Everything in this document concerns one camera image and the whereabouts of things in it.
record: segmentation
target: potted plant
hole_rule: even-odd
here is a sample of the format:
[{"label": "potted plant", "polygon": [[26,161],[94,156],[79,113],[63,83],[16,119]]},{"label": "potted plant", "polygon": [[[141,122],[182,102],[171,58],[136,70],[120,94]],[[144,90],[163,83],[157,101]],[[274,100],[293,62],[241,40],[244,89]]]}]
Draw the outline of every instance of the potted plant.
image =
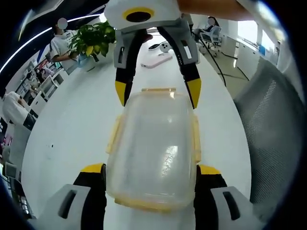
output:
[{"label": "potted plant", "polygon": [[98,62],[97,55],[106,57],[109,44],[115,43],[115,30],[109,22],[83,25],[78,33],[71,39],[70,49],[79,54],[79,63],[94,59]]}]

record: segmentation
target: clear plastic lid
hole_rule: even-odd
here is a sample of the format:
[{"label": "clear plastic lid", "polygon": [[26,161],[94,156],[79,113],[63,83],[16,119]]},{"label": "clear plastic lid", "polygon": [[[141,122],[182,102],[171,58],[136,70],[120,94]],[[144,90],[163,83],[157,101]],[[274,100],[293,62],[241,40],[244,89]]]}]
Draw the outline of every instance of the clear plastic lid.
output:
[{"label": "clear plastic lid", "polygon": [[106,165],[106,192],[115,202],[171,211],[194,199],[193,108],[187,95],[131,95]]}]

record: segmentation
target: office floor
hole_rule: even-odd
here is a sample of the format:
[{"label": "office floor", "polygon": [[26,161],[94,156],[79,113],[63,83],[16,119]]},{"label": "office floor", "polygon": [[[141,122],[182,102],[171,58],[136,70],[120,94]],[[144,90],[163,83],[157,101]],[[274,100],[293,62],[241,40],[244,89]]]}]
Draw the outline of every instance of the office floor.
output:
[{"label": "office floor", "polygon": [[[204,57],[209,61],[214,70],[221,76],[220,71],[210,54],[206,53]],[[236,66],[236,59],[227,57],[219,52],[217,53],[215,60],[224,74],[227,89],[231,97],[234,99],[237,94],[246,86],[248,79],[238,68],[234,67]]]}]

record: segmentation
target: desk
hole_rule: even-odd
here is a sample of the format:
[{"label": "desk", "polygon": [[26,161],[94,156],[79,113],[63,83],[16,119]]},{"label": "desk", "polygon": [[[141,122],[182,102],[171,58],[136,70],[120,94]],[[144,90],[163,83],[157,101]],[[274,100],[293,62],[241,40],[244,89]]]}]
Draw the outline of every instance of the desk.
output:
[{"label": "desk", "polygon": [[[187,93],[175,56],[154,69],[140,66],[143,58],[158,53],[160,50],[149,52],[148,44],[143,44],[131,93],[148,87],[176,87],[178,92]],[[195,113],[200,124],[202,163],[219,169],[228,185],[249,197],[251,168],[240,116],[222,80],[202,56],[198,70],[202,90]],[[115,71],[113,65],[88,73],[76,69],[41,112],[29,138],[22,168],[24,191],[37,217],[46,201],[65,184],[72,184],[84,166],[107,162],[105,149],[116,117],[123,111],[115,91]],[[184,228],[193,229],[193,224],[191,206],[161,215],[116,205],[107,195],[106,230],[169,230],[185,225]]]}]

